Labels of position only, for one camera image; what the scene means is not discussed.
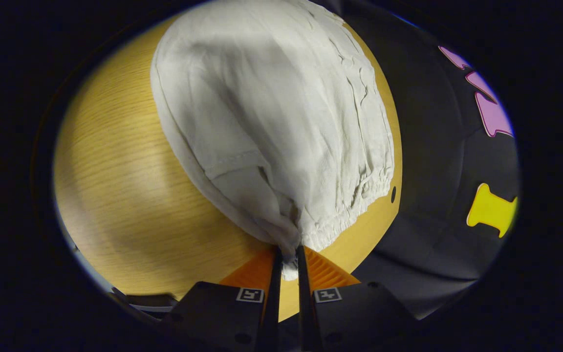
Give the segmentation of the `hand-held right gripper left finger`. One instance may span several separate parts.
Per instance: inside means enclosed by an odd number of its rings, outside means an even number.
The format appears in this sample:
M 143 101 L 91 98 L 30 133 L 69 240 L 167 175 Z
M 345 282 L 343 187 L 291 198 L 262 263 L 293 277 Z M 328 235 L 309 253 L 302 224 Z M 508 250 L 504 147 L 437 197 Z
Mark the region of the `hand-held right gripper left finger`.
M 281 270 L 270 246 L 219 283 L 195 283 L 159 329 L 180 352 L 276 352 Z

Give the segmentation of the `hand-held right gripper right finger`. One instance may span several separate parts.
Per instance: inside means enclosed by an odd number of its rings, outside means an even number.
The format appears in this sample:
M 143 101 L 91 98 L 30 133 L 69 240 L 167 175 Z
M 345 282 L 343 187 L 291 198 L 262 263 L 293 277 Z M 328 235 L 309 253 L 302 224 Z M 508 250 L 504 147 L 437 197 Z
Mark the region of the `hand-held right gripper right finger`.
M 382 352 L 416 328 L 416 318 L 382 283 L 361 282 L 306 246 L 296 254 L 303 351 Z

